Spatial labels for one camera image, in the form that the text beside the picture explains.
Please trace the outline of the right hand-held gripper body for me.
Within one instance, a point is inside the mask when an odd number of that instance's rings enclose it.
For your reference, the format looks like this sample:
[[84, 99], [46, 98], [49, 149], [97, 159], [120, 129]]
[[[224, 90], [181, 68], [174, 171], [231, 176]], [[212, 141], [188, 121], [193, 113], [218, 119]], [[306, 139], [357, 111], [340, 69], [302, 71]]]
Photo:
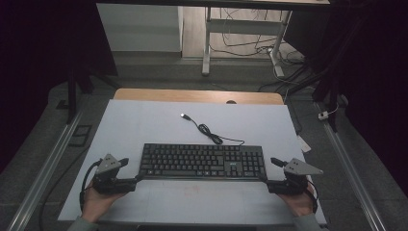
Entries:
[[284, 180], [268, 180], [267, 187], [270, 193], [298, 195], [308, 187], [307, 175], [323, 174], [323, 171], [296, 158], [292, 158], [285, 167], [282, 167]]

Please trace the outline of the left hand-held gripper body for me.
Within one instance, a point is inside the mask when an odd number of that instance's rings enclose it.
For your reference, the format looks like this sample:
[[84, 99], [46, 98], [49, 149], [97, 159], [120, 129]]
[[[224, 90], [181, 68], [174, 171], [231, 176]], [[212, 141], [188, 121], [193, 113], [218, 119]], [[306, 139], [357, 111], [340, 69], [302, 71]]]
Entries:
[[129, 193], [136, 189], [135, 177], [118, 179], [117, 174], [122, 168], [118, 159], [107, 154], [98, 165], [92, 178], [93, 187], [100, 194]]

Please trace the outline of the black computer keyboard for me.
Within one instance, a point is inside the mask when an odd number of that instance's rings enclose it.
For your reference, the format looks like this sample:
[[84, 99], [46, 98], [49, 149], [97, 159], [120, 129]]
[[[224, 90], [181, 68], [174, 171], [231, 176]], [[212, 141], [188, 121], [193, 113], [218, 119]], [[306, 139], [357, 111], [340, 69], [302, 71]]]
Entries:
[[257, 145], [146, 143], [140, 171], [148, 179], [257, 181], [266, 175]]

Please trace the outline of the person's right hand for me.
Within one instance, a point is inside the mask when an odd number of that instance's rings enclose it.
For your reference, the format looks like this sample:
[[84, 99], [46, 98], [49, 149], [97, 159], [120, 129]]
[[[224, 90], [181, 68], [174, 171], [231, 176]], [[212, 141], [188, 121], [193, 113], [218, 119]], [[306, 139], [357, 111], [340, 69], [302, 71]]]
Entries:
[[312, 215], [313, 199], [306, 193], [298, 195], [279, 194], [279, 197], [286, 203], [295, 217]]

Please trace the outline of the person's left hand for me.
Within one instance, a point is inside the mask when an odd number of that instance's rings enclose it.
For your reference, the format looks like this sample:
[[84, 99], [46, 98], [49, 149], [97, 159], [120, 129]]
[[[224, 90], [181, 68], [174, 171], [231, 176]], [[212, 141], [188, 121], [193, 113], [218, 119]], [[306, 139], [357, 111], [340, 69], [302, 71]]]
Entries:
[[104, 216], [114, 204], [115, 201], [124, 196], [124, 193], [117, 194], [100, 194], [90, 182], [85, 190], [85, 201], [81, 218], [96, 223]]

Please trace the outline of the white paper slip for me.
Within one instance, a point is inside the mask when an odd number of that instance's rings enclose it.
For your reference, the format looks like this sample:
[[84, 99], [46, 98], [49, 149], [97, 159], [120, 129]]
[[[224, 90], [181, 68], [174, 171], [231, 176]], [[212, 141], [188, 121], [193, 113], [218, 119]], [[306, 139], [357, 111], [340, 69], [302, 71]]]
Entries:
[[299, 141], [300, 148], [303, 153], [307, 153], [312, 150], [311, 146], [300, 136], [297, 136], [297, 139]]

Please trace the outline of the black floor plate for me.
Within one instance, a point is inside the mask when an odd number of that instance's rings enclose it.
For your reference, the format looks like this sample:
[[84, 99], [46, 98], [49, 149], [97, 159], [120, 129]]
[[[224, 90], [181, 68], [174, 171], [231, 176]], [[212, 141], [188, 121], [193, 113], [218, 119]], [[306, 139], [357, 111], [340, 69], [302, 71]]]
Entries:
[[88, 141], [91, 128], [91, 125], [78, 125], [75, 128], [68, 145], [73, 147], [83, 147]]

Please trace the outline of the black metal stand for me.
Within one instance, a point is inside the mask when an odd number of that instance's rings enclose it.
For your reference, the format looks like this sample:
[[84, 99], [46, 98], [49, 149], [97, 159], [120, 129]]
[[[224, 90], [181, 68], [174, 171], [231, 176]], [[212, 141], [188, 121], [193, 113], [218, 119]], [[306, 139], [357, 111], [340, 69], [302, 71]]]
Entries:
[[338, 110], [339, 80], [340, 75], [337, 73], [337, 68], [331, 64], [321, 73], [319, 84], [312, 94], [312, 98], [316, 102], [323, 101], [325, 97], [328, 97], [327, 122], [335, 133], [338, 132], [336, 112]]
[[68, 71], [67, 78], [67, 100], [58, 104], [58, 109], [67, 109], [66, 123], [70, 124], [77, 115], [77, 88], [82, 93], [91, 94], [94, 85], [90, 77], [96, 77], [115, 90], [121, 88], [121, 85], [111, 79], [107, 74], [92, 67], [90, 64], [76, 64]]

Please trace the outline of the pale grey cabinet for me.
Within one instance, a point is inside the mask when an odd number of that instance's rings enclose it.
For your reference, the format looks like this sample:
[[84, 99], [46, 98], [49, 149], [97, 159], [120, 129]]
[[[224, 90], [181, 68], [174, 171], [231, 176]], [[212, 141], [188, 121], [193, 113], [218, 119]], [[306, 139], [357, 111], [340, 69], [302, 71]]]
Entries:
[[100, 3], [97, 9], [113, 51], [182, 51], [182, 7]]

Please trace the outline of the white desk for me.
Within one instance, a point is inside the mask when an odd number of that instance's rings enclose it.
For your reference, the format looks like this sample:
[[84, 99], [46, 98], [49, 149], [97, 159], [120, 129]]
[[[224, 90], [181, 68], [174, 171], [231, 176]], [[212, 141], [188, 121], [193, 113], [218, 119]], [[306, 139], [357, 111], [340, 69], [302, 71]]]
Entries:
[[212, 19], [212, 8], [235, 8], [257, 10], [279, 10], [285, 14], [279, 22], [233, 20], [233, 34], [242, 35], [268, 35], [276, 36], [268, 55], [272, 62], [273, 74], [283, 77], [284, 72], [277, 59], [281, 41], [286, 32], [293, 11], [323, 11], [331, 8], [330, 0], [96, 0], [104, 4], [152, 5], [152, 6], [183, 6], [205, 7], [205, 43], [203, 50], [202, 75], [210, 73], [210, 38], [211, 33], [222, 32], [222, 19]]

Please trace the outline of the dark curtain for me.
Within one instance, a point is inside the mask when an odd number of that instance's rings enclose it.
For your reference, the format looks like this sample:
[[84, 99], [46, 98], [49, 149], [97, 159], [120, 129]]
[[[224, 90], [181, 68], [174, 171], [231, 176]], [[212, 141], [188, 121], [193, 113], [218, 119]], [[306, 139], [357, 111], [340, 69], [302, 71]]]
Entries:
[[364, 20], [334, 73], [346, 116], [408, 196], [408, 0], [330, 1], [339, 8], [293, 12], [285, 41], [321, 72]]
[[116, 76], [98, 0], [0, 0], [0, 173], [47, 105], [48, 92], [74, 77]]

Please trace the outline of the aluminium floor rail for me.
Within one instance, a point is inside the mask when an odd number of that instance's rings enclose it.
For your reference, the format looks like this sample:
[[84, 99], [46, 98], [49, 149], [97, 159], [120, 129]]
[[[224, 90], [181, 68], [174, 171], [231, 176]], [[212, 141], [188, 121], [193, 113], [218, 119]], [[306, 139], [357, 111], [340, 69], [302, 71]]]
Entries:
[[346, 151], [343, 141], [339, 134], [335, 132], [327, 119], [321, 121], [324, 126], [324, 130], [337, 154], [340, 164], [344, 170], [344, 174], [354, 191], [354, 194], [360, 202], [361, 208], [367, 218], [372, 231], [387, 231], [386, 225], [379, 215], [376, 206], [371, 199], [369, 192], [366, 190], [360, 175], [352, 160], [350, 159], [348, 152]]
[[85, 107], [89, 102], [89, 96], [82, 96], [77, 103], [77, 110], [72, 116], [69, 123], [64, 126], [64, 129], [59, 134], [58, 139], [47, 155], [37, 177], [33, 181], [30, 189], [25, 194], [19, 208], [17, 209], [11, 223], [6, 231], [24, 231], [30, 218], [33, 215], [45, 189], [48, 185], [64, 151], [68, 145], [74, 130], [76, 129]]

